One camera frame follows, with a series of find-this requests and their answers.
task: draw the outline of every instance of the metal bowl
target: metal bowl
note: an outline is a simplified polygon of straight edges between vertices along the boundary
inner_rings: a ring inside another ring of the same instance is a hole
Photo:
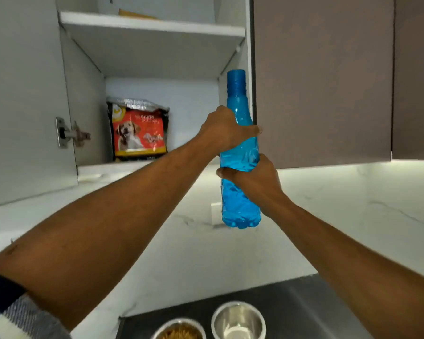
[[[252,305],[232,301],[217,308],[212,316],[215,339],[265,339],[265,320]]]
[[[176,318],[163,324],[151,337],[151,339],[161,339],[165,334],[176,328],[187,328],[193,333],[197,333],[200,339],[206,339],[206,332],[199,322],[188,318]]]

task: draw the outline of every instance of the water in bottle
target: water in bottle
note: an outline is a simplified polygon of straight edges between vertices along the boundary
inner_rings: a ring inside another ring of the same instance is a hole
[[[244,70],[231,70],[227,74],[228,100],[230,108],[239,125],[252,125],[246,97]],[[257,138],[250,138],[239,146],[220,154],[220,166],[240,171],[251,171],[259,162]],[[223,222],[230,227],[255,227],[261,221],[261,211],[251,202],[234,183],[221,180],[221,198],[223,202]]]

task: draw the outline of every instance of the black countertop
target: black countertop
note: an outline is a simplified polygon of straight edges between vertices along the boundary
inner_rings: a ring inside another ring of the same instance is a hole
[[[312,275],[125,317],[117,339],[150,339],[177,317],[197,320],[212,339],[212,314],[228,301],[248,302],[259,309],[268,339],[372,338],[328,284]]]

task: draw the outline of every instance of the person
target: person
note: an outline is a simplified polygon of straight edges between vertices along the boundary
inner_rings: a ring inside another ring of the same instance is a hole
[[[68,338],[136,262],[206,165],[259,132],[256,125],[237,125],[220,106],[185,145],[65,206],[0,252],[0,339],[16,333]],[[279,225],[373,337],[424,338],[423,276],[295,205],[263,154],[249,173],[220,168],[217,174]],[[140,198],[145,190],[151,199]]]

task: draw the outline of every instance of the marble backsplash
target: marble backsplash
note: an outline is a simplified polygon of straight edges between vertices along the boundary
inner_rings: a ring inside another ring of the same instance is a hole
[[[279,171],[298,205],[424,275],[424,162]],[[220,180],[207,168],[125,278],[73,331],[111,339],[118,316],[315,273],[271,219],[254,229],[211,225]],[[51,213],[100,188],[77,188],[0,207],[0,249]]]

